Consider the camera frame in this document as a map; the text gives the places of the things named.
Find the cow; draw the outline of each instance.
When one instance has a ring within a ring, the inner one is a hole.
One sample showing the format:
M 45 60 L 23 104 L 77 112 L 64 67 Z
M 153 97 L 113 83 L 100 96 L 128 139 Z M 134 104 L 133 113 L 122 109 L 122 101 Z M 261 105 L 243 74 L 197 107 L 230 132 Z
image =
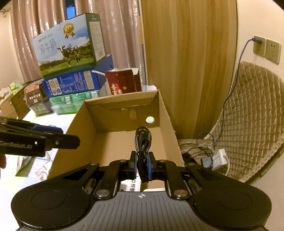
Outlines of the cow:
M 78 62 L 81 60 L 80 55 L 79 55 L 78 46 L 68 47 L 68 48 L 65 48 L 65 46 L 61 46 L 61 47 L 58 47 L 57 49 L 61 51 L 64 59 L 67 60 L 69 67 L 71 67 L 70 58 L 72 57 L 75 57 L 77 61 L 77 65 L 78 65 Z

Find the black circular cover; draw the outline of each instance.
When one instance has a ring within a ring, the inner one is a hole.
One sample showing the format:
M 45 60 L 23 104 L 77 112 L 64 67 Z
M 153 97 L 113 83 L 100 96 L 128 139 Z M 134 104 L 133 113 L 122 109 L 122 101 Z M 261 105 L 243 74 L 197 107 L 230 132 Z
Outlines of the black circular cover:
M 88 207 L 89 197 L 82 188 L 64 187 L 44 189 L 30 186 L 19 191 L 11 203 L 18 223 L 32 229 L 70 225 L 82 217 Z
M 215 189 L 203 188 L 196 194 L 194 208 L 214 226 L 247 230 L 262 225 L 272 205 L 264 192 L 250 185 L 230 188 L 216 184 Z

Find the electrical socket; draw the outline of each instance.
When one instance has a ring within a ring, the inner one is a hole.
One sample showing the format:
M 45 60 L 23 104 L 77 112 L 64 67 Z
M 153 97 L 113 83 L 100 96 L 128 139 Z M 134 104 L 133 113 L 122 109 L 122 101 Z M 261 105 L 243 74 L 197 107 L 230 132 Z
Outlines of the electrical socket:
M 212 170 L 215 171 L 217 169 L 219 169 L 220 167 L 228 164 L 228 161 L 226 160 L 226 158 L 224 158 L 224 156 L 226 156 L 226 152 L 225 149 L 219 149 L 217 151 L 217 153 L 215 153 L 212 157 L 213 159 L 213 168 Z
M 274 42 L 272 40 L 267 39 L 265 57 L 268 60 L 270 60 L 270 61 L 272 61 L 276 64 L 279 64 L 280 54 L 281 54 L 281 44 L 279 44 L 278 42 Z
M 258 36 L 254 36 L 262 40 L 262 43 L 253 42 L 253 53 L 262 57 L 265 57 L 265 50 L 266 50 L 266 39 Z

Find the hand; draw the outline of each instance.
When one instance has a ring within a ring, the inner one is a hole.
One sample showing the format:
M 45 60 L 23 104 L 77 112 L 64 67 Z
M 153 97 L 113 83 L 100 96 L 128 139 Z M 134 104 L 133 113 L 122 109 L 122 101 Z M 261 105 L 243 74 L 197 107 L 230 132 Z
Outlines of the hand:
M 5 168 L 5 167 L 6 167 L 6 156 L 5 154 L 0 154 L 0 168 Z

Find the window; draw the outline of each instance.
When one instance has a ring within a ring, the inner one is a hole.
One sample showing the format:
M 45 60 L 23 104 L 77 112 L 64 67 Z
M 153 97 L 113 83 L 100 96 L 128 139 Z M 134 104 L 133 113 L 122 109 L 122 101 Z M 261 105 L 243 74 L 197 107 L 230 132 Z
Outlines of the window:
M 67 19 L 75 17 L 76 16 L 75 0 L 65 0 L 65 4 L 66 4 Z

